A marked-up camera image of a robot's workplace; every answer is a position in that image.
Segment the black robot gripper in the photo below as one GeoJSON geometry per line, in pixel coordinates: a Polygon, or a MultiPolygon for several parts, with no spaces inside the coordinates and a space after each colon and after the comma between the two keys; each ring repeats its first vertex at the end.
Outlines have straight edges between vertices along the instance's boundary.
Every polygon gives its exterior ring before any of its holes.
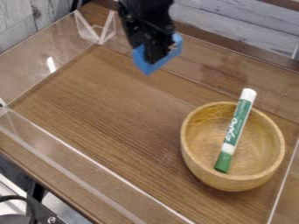
{"type": "Polygon", "coordinates": [[[145,43],[145,58],[150,64],[169,55],[175,44],[173,5],[174,0],[118,0],[118,14],[129,43],[133,48],[145,43]]]}

